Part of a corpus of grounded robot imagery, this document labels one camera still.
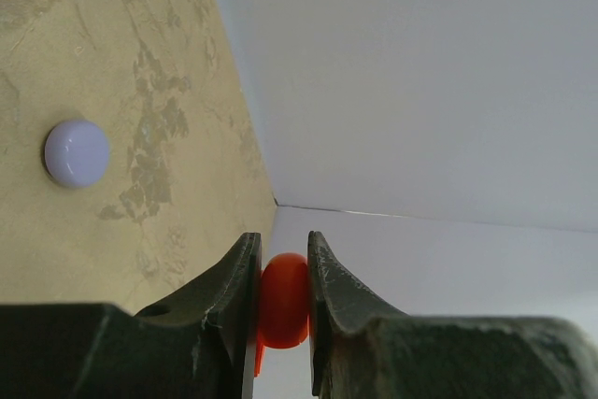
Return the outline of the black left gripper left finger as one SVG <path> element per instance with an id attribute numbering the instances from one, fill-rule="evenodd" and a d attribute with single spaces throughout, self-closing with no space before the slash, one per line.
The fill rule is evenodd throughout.
<path id="1" fill-rule="evenodd" d="M 129 314 L 108 303 L 4 305 L 5 398 L 250 398 L 261 237 Z"/>

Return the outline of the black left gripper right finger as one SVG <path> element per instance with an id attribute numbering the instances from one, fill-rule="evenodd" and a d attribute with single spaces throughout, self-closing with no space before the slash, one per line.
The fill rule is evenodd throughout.
<path id="1" fill-rule="evenodd" d="M 593 398 L 596 345 L 546 317 L 410 316 L 307 240 L 311 391 L 319 398 Z"/>

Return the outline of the orange earbud charging case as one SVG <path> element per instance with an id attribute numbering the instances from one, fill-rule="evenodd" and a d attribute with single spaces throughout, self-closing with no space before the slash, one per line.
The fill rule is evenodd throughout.
<path id="1" fill-rule="evenodd" d="M 281 253 L 261 273 L 254 376 L 261 373 L 266 348 L 292 349 L 309 333 L 306 257 Z"/>

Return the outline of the lilac earbud charging case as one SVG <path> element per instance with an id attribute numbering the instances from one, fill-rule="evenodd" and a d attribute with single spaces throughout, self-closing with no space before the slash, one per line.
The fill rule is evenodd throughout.
<path id="1" fill-rule="evenodd" d="M 110 146 L 105 132 L 94 122 L 62 121 L 45 142 L 44 162 L 60 185 L 78 189 L 97 183 L 107 171 Z"/>

